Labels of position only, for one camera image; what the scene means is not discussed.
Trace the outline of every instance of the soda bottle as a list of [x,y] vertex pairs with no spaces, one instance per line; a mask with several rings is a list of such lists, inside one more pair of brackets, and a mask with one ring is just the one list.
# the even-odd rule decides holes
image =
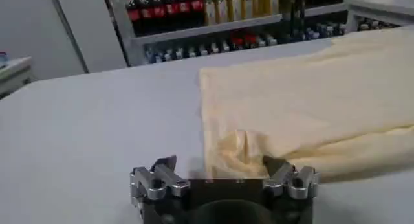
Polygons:
[[189,0],[178,0],[180,14],[179,21],[181,28],[190,28],[191,27],[191,15],[190,15],[190,2]]
[[128,2],[125,4],[125,9],[127,10],[128,17],[132,22],[135,36],[140,36],[142,33],[142,28],[138,0],[128,0]]
[[216,1],[216,13],[217,14],[217,22],[218,23],[226,23],[228,22],[228,9],[227,9],[227,1],[226,0],[217,0]]
[[206,8],[206,25],[215,24],[215,6],[213,0],[205,0]]
[[201,27],[204,25],[204,0],[191,0],[191,17],[193,26]]
[[151,0],[139,0],[139,5],[142,16],[142,31],[144,34],[150,34],[154,31],[154,10],[151,5]]
[[157,30],[156,32],[164,32],[168,29],[167,24],[167,12],[166,7],[164,6],[164,2],[162,0],[152,0],[153,4],[153,11],[154,11],[154,29]]
[[167,8],[167,24],[169,30],[179,29],[180,6],[177,0],[164,0]]

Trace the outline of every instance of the dark bottle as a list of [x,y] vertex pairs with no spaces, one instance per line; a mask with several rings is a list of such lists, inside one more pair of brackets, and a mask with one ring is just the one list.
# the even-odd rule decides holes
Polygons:
[[205,24],[204,0],[191,0],[191,23],[195,27]]
[[191,27],[191,15],[190,15],[190,2],[189,0],[178,0],[179,2],[179,21],[180,28],[190,28]]
[[150,34],[154,30],[154,10],[151,0],[139,0],[140,12],[142,16],[142,31],[143,34]]
[[164,0],[167,8],[167,24],[168,30],[179,29],[180,6],[177,0]]
[[138,0],[128,0],[125,4],[125,8],[127,10],[128,17],[132,22],[135,35],[140,36],[142,34],[142,25]]
[[164,2],[162,0],[152,0],[153,11],[154,11],[154,32],[164,32],[168,30],[167,24],[167,12]]
[[232,51],[243,50],[243,39],[239,37],[232,37]]

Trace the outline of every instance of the white table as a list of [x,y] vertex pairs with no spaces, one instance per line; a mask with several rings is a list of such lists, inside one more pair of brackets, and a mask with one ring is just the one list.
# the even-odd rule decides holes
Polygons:
[[[198,71],[316,52],[321,39],[29,84],[0,101],[0,223],[139,223],[129,172],[178,155],[199,177]],[[414,172],[323,185],[315,223],[412,223]]]
[[346,33],[358,30],[358,17],[394,25],[414,24],[414,0],[343,0],[348,8]]
[[10,60],[7,67],[0,69],[0,96],[12,93],[34,79],[30,68],[32,62],[31,57]]

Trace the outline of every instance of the cabinet door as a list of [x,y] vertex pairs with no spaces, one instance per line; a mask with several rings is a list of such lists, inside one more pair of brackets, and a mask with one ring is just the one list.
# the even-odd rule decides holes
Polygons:
[[105,0],[58,0],[90,73],[127,67]]

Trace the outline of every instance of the small items on shelf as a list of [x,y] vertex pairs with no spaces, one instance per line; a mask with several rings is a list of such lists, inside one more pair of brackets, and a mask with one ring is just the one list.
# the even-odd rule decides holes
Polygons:
[[[307,24],[305,40],[331,38],[345,34],[346,26],[343,24],[343,21],[322,22]],[[276,30],[268,28],[259,33],[242,30],[231,32],[228,38],[223,37],[221,34],[200,40],[196,39],[197,42],[193,43],[170,43],[167,48],[158,47],[157,45],[147,45],[146,56],[149,63],[160,63],[298,41],[290,37],[289,34],[280,34]]]

